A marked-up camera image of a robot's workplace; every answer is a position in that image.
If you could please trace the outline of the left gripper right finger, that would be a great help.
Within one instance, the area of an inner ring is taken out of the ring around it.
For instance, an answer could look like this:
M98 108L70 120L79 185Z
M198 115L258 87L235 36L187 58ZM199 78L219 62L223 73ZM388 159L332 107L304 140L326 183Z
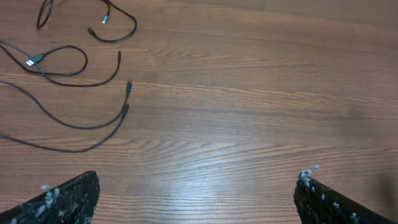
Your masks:
M294 203L302 224L395 224L310 177L319 165L298 175Z

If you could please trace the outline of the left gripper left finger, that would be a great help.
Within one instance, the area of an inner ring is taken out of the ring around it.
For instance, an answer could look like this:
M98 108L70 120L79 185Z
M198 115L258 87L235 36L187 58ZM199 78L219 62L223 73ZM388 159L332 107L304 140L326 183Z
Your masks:
M1 223L8 224L90 224L100 196L99 178L86 171L44 193L1 213Z

